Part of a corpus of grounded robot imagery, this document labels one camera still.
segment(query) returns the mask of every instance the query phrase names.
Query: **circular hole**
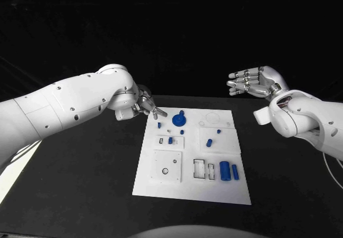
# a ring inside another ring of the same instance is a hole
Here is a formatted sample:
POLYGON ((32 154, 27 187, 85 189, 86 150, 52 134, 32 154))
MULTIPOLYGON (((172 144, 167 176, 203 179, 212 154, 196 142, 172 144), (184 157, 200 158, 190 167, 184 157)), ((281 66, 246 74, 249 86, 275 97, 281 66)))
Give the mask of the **circular hole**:
POLYGON ((163 169, 163 174, 166 175, 167 173, 169 173, 169 169, 164 168, 164 169, 163 169))
POLYGON ((331 136, 336 136, 337 132, 339 132, 339 130, 337 130, 337 128, 334 128, 334 129, 331 130, 331 136))

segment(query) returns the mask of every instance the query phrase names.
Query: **black table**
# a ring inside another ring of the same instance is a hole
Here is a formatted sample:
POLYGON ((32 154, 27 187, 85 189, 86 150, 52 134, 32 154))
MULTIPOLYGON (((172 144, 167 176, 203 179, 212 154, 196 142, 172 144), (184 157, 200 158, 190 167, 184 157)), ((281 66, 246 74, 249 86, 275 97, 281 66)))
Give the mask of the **black table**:
POLYGON ((342 237, 343 191, 321 152, 284 138, 252 112, 267 100, 156 96, 160 107, 232 110, 252 206, 133 196, 147 117, 114 111, 48 137, 0 205, 0 232, 124 238, 172 225, 213 225, 270 237, 342 237))

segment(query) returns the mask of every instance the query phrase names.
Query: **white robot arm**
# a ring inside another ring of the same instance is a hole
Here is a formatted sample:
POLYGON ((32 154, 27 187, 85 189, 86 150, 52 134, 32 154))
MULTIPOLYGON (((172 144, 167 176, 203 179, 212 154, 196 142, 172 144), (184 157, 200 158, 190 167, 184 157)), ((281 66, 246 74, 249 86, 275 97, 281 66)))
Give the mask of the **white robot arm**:
POLYGON ((156 107, 148 89, 135 85, 118 64, 1 102, 0 168, 20 148, 98 116, 105 108, 115 110, 118 120, 150 112, 156 119, 157 115, 167 116, 156 107))
POLYGON ((290 90, 270 66, 231 73, 229 78, 232 96, 248 92, 270 101, 270 106, 254 112, 259 125, 271 123, 284 137, 307 140, 317 150, 343 161, 343 104, 290 90))

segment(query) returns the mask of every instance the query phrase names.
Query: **blue object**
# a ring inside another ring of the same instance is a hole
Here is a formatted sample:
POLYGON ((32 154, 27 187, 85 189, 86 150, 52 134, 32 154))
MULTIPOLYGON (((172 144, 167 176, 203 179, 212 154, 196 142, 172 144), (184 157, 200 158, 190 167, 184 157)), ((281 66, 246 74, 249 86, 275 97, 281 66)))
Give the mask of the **blue object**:
POLYGON ((208 140, 206 146, 210 147, 212 145, 212 139, 208 140))
POLYGON ((238 176, 238 166, 232 165, 232 173, 233 173, 233 179, 239 180, 239 176, 238 176))
POLYGON ((172 121, 176 126, 183 126, 186 124, 186 117, 183 110, 180 110, 180 113, 173 116, 172 121))
POLYGON ((231 164, 228 161, 222 161, 219 163, 221 166, 221 180, 229 181, 231 180, 231 164))

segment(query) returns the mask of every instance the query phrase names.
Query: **blue battery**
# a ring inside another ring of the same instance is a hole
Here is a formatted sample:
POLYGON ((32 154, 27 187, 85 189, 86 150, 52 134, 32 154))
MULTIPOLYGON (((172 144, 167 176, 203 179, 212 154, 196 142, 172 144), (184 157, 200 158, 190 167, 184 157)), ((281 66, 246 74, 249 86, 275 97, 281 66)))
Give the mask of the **blue battery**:
POLYGON ((232 165, 232 173, 233 173, 233 179, 239 180, 239 176, 238 176, 238 166, 232 165))
POLYGON ((210 147, 212 145, 212 139, 208 140, 206 146, 210 147))
POLYGON ((222 161, 219 163, 221 167, 221 180, 229 181, 231 180, 231 164, 228 161, 222 161))

